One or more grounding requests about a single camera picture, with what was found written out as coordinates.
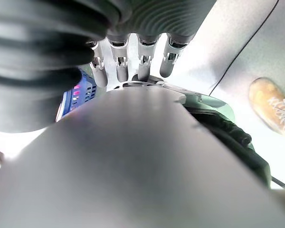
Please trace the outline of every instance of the black cable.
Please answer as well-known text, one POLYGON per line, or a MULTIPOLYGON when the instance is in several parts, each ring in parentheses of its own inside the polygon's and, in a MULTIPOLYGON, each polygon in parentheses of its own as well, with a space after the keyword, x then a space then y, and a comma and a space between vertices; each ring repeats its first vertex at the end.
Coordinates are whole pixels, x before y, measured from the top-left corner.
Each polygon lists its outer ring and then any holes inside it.
POLYGON ((275 177, 272 177, 271 179, 274 183, 276 183, 277 185, 281 186, 283 189, 285 189, 285 184, 283 182, 281 182, 280 180, 278 180, 275 177))
POLYGON ((258 29, 254 32, 254 34, 249 38, 249 40, 247 41, 247 43, 242 47, 242 49, 239 51, 239 53, 234 57, 234 59, 231 61, 230 65, 228 66, 228 68, 226 69, 226 71, 224 72, 223 76, 220 78, 220 80, 218 81, 218 83, 214 86, 214 88, 211 90, 211 92, 209 93, 209 96, 213 93, 213 91, 217 88, 217 86, 219 85, 219 83, 223 80, 223 78, 225 77, 226 73, 229 71, 231 65, 234 63, 234 61, 237 59, 237 57, 242 53, 242 51, 245 49, 245 47, 248 45, 248 43, 252 40, 252 38, 256 35, 256 33, 262 28, 262 26, 265 24, 265 22, 267 21, 267 19, 270 17, 270 15, 272 14, 272 12, 275 10, 277 4, 278 4, 279 0, 276 1, 275 5, 273 6, 273 8, 271 9, 271 11, 269 12, 269 14, 267 15, 267 17, 265 18, 265 20, 263 21, 263 23, 258 27, 258 29))

